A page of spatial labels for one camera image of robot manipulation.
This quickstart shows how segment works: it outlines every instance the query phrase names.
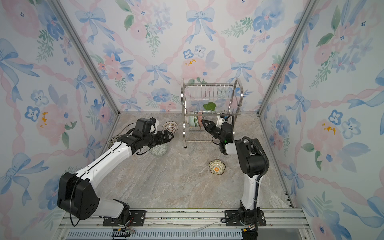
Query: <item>metal bracket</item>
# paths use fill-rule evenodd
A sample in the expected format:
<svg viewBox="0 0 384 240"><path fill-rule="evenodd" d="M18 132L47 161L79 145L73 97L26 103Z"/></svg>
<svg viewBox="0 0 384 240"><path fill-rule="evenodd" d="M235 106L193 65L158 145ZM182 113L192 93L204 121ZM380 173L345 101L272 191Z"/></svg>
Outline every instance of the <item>metal bracket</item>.
<svg viewBox="0 0 384 240"><path fill-rule="evenodd" d="M145 220L145 210L130 210L131 216L133 217L129 226L131 227L142 227ZM113 221L113 218L104 218L103 221L104 227L120 227L117 223Z"/></svg>
<svg viewBox="0 0 384 240"><path fill-rule="evenodd" d="M226 210L225 211L225 218L222 218L222 220L223 219L230 219L236 215L238 215L238 210ZM242 224L240 221L240 216L237 216L237 217L229 220L225 224L227 227L243 227L244 226L244 224ZM262 226L262 227L266 226L265 216L264 216L264 212L262 210L260 210L260 215L257 218L257 226Z"/></svg>

